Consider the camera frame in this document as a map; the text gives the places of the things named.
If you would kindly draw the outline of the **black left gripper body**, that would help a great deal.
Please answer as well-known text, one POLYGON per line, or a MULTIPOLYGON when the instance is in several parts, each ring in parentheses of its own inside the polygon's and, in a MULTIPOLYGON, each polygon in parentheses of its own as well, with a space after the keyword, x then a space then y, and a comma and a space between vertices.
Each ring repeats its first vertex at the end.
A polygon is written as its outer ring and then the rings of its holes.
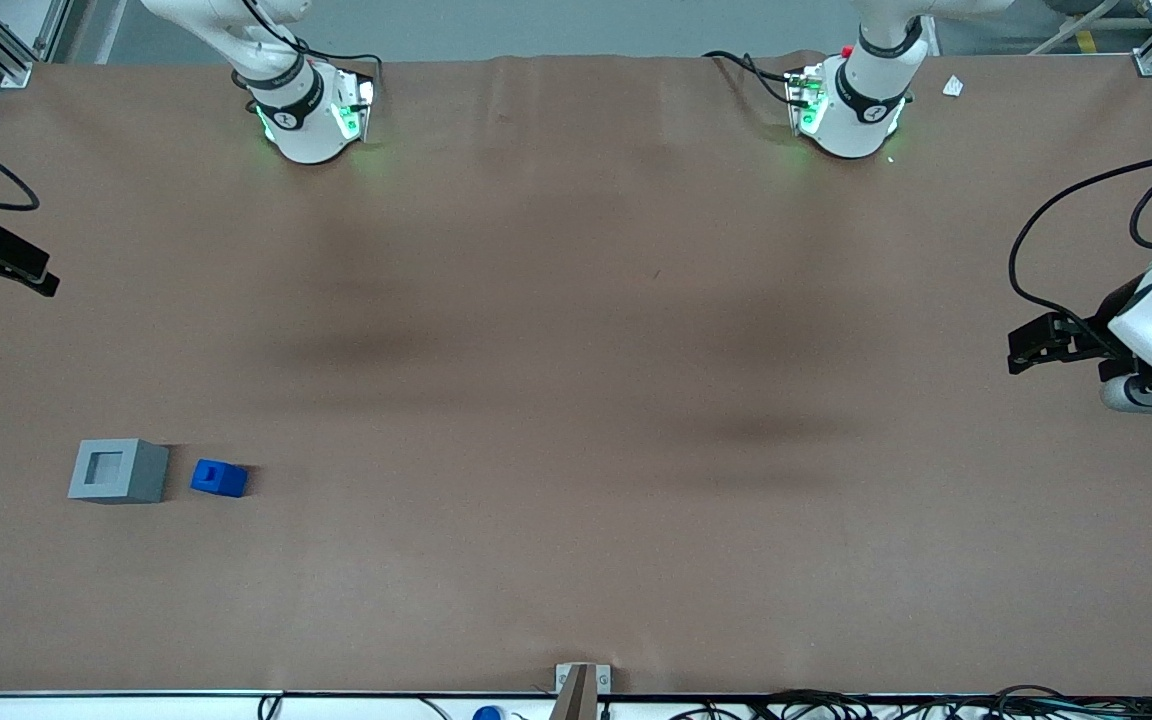
POLYGON ((1138 291, 1143 278, 1143 273, 1135 275, 1128 282, 1120 285, 1116 290, 1107 293, 1094 313, 1084 319, 1087 328, 1091 329, 1091 338, 1082 342, 1084 350, 1087 351, 1085 355, 1087 359, 1137 363, 1137 354, 1130 350, 1120 338, 1116 338, 1115 333, 1111 332, 1108 323, 1126 306, 1132 304, 1135 293, 1138 291))

